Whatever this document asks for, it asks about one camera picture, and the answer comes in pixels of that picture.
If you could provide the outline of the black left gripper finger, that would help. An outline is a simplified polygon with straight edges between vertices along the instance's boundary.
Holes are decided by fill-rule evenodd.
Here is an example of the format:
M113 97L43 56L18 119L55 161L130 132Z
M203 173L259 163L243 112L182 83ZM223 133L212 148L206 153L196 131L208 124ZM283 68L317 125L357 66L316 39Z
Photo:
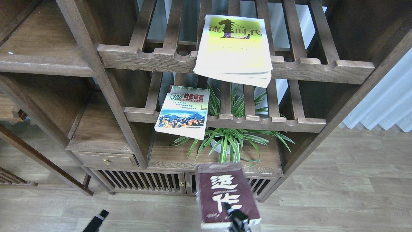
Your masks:
M88 223L83 232L98 232L99 227L108 215L109 212L107 210L102 210L99 215L96 215L92 218L92 220L90 221L90 223Z

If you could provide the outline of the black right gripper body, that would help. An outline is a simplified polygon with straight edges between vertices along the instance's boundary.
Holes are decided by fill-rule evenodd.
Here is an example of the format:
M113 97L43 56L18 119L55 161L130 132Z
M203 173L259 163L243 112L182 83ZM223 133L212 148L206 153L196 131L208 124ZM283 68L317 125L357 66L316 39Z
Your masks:
M249 219L234 219L229 226L229 232L251 232L251 229L249 227Z

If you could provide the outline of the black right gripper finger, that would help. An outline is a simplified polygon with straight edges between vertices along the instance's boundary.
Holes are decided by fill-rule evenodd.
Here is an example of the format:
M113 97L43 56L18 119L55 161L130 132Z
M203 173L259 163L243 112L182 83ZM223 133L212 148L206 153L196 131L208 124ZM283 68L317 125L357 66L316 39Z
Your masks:
M232 222L236 223L248 223L248 216L238 209L232 209L231 207L226 207L226 212L228 217Z

